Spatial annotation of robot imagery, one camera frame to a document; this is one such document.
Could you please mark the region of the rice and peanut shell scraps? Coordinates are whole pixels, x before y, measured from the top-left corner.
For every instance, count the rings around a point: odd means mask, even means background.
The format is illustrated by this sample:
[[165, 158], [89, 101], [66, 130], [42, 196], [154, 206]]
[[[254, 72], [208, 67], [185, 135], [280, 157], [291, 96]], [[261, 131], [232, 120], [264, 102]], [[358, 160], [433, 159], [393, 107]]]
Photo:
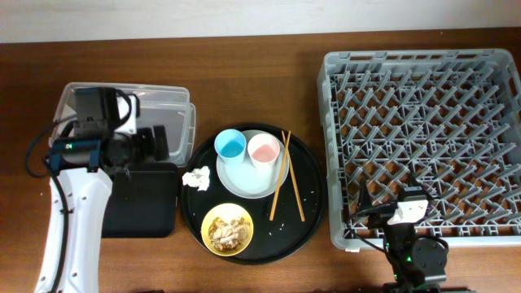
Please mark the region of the rice and peanut shell scraps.
[[220, 252], [237, 251], [242, 248], [250, 234], [250, 223], [243, 217], [223, 221], [217, 217], [208, 229], [208, 237]]

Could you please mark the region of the yellow bowl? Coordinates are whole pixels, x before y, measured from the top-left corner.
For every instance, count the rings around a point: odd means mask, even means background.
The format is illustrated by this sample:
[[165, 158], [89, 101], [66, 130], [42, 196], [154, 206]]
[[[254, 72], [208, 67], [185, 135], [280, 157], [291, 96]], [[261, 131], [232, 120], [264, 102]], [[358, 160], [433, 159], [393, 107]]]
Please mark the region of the yellow bowl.
[[[243, 217], [247, 222], [250, 223], [250, 234], [249, 238], [245, 242], [242, 248], [238, 249], [237, 251], [228, 251], [228, 252], [220, 252], [217, 249], [215, 249], [208, 237], [208, 229], [209, 226], [212, 224], [212, 222], [217, 218], [220, 217], [223, 221], [230, 221], [238, 217]], [[250, 216], [250, 214], [247, 212], [245, 208], [242, 208], [238, 204], [234, 203], [223, 203], [220, 205], [217, 205], [216, 207], [212, 208], [204, 217], [203, 223], [201, 225], [200, 234], [203, 239], [204, 245], [206, 248], [211, 251], [212, 253], [218, 255], [218, 256], [235, 256], [245, 250], [249, 243], [252, 241], [254, 233], [254, 225], [253, 225], [253, 219]]]

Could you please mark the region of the white napkin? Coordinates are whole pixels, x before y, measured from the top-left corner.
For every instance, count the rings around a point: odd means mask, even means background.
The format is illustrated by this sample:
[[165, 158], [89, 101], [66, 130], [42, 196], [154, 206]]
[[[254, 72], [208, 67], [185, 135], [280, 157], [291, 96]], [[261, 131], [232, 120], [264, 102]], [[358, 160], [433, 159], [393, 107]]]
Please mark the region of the white napkin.
[[210, 168], [203, 166], [202, 168], [194, 168], [191, 172], [182, 176], [182, 184], [197, 188], [198, 191], [206, 191], [210, 186]]

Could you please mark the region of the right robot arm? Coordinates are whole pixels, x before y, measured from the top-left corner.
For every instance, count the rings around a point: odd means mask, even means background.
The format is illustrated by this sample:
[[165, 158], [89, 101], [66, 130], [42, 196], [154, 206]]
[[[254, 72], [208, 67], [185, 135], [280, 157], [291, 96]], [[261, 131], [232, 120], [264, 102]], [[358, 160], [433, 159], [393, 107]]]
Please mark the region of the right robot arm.
[[355, 217], [367, 217], [370, 229], [383, 231], [383, 254], [395, 281], [385, 292], [439, 292], [446, 280], [449, 245], [435, 236], [420, 236], [415, 226], [427, 217], [433, 197], [411, 177], [397, 199], [374, 205], [366, 180], [361, 181]]

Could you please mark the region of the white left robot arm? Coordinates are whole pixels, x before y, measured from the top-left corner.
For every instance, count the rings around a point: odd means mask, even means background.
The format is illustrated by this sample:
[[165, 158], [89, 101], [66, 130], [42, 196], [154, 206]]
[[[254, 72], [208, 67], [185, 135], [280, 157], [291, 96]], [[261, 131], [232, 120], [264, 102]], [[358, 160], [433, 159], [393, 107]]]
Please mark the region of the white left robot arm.
[[74, 114], [42, 158], [50, 179], [51, 212], [37, 292], [99, 288], [103, 218], [116, 178], [168, 169], [163, 127], [139, 128], [140, 100], [113, 87], [74, 90]]

